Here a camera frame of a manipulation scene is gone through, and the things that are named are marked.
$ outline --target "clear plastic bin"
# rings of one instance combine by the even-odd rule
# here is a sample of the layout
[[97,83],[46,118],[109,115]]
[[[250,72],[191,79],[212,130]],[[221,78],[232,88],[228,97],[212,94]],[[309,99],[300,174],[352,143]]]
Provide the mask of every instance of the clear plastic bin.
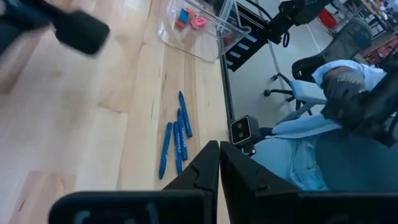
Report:
[[[181,9],[187,8],[207,24],[196,29],[176,25]],[[207,62],[215,62],[251,31],[242,27],[235,0],[168,0],[159,18],[157,34],[163,42]]]

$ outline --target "pink object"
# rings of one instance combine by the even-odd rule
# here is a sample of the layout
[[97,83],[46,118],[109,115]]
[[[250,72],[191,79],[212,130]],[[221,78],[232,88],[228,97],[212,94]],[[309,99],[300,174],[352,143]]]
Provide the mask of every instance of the pink object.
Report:
[[195,29],[204,27],[206,24],[207,24],[207,20],[202,16],[196,17],[195,19],[193,19],[191,21],[191,26]]

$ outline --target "black glove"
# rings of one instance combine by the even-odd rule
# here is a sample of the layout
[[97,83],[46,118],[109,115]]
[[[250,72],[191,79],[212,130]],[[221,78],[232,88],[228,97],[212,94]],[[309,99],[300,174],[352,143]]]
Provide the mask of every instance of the black glove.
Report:
[[351,68],[342,69],[323,82],[327,99],[349,100],[365,89],[364,75]]

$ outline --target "wooden table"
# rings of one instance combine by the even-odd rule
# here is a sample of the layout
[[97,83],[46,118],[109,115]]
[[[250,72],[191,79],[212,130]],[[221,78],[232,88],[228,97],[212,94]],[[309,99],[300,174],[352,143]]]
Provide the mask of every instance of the wooden table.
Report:
[[[61,45],[51,30],[21,37],[0,58],[0,223],[45,223],[51,204],[79,190],[162,189],[174,177],[174,144],[159,180],[178,91],[187,102],[192,159],[228,140],[220,63],[166,46],[156,34],[166,0],[54,0],[105,21],[96,58]],[[219,221],[227,222],[223,194]]]

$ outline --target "black mesh chair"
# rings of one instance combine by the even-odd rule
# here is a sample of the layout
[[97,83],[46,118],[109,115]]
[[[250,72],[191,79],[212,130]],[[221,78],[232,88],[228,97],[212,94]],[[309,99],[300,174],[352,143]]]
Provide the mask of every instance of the black mesh chair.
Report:
[[[371,45],[372,37],[372,30],[365,21],[357,17],[352,18],[352,20],[337,33],[336,37],[325,50],[315,56],[295,62],[292,65],[293,77],[296,80],[315,82],[312,78],[312,74],[317,68],[334,60],[352,59],[357,53]],[[281,73],[274,75],[271,79],[275,81],[278,77],[281,77],[290,85],[290,80]],[[264,96],[270,96],[271,93],[290,95],[291,97],[286,99],[287,102],[291,102],[295,99],[294,93],[291,90],[265,90]],[[296,110],[301,107],[301,104],[305,103],[304,101],[297,100]]]

